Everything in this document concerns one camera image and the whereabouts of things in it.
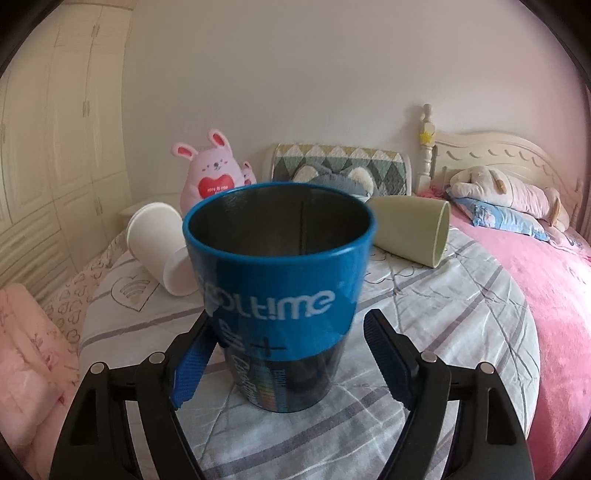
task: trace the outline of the wooden headboard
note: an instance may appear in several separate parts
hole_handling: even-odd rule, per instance
[[[524,138],[495,131],[448,134],[436,130],[431,115],[431,105],[427,104],[421,127],[416,193],[430,187],[444,190],[460,170],[476,165],[494,166],[539,188],[556,188],[570,214],[571,226],[576,226],[583,201],[582,176],[560,172],[542,148]]]

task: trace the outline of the screw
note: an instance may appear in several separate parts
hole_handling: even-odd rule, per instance
[[[154,352],[152,353],[152,355],[150,355],[149,360],[151,364],[161,364],[162,362],[164,362],[165,358],[166,357],[162,352]]]
[[[100,374],[103,370],[105,369],[105,364],[103,362],[97,362],[95,364],[92,364],[92,367],[90,367],[90,373],[91,374],[95,374],[98,375]]]
[[[480,370],[482,370],[484,373],[486,373],[488,375],[492,375],[493,373],[495,373],[495,367],[493,367],[488,362],[482,362],[480,364]]]
[[[428,350],[425,350],[423,353],[421,353],[421,358],[428,364],[434,364],[437,362],[437,355],[435,355],[433,352],[429,352]]]

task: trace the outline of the white paper cup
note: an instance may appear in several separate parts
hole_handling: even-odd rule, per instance
[[[131,254],[166,290],[177,297],[197,290],[183,236],[183,219],[170,205],[149,203],[140,208],[125,232]]]

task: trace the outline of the light green cup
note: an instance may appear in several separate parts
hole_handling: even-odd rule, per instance
[[[374,245],[428,267],[441,262],[449,233],[449,202],[391,195],[367,201],[378,221]]]

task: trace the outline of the blue pillow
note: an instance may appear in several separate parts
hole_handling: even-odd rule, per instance
[[[544,227],[532,216],[513,210],[512,208],[499,207],[480,200],[469,198],[455,198],[451,191],[447,195],[457,207],[464,212],[474,226],[485,226],[507,232],[523,233],[535,239],[548,242],[550,237]]]

